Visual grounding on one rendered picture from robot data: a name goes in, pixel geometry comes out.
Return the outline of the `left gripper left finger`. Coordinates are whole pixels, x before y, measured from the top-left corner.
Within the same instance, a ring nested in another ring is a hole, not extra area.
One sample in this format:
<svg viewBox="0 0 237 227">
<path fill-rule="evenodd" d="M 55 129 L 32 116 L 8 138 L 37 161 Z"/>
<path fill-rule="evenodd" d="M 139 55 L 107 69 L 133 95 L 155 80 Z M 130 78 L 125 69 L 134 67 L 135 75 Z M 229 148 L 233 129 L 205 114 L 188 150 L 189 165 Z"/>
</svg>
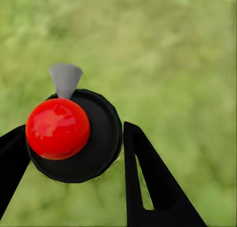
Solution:
<svg viewBox="0 0 237 227">
<path fill-rule="evenodd" d="M 25 130 L 21 125 L 0 137 L 0 219 L 31 161 Z"/>
</svg>

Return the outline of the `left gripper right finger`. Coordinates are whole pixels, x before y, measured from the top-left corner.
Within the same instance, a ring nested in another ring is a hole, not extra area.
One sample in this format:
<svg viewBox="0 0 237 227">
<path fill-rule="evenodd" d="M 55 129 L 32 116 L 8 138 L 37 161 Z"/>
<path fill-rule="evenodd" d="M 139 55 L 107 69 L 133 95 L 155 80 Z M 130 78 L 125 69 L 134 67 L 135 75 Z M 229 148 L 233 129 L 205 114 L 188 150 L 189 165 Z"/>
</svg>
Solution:
<svg viewBox="0 0 237 227">
<path fill-rule="evenodd" d="M 207 227 L 143 130 L 123 125 L 127 227 Z M 143 207 L 135 156 L 154 210 Z"/>
</svg>

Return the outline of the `pesticide atomizer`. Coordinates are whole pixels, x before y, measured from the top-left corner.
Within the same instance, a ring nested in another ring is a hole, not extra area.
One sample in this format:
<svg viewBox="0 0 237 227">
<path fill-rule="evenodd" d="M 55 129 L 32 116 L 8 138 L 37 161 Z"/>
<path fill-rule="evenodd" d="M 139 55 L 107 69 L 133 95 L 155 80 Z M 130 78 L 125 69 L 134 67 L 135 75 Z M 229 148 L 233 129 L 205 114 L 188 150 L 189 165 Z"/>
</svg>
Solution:
<svg viewBox="0 0 237 227">
<path fill-rule="evenodd" d="M 101 176 L 118 158 L 122 122 L 102 94 L 76 89 L 82 68 L 58 63 L 51 64 L 49 71 L 57 93 L 28 117 L 28 155 L 51 180 L 84 183 Z"/>
</svg>

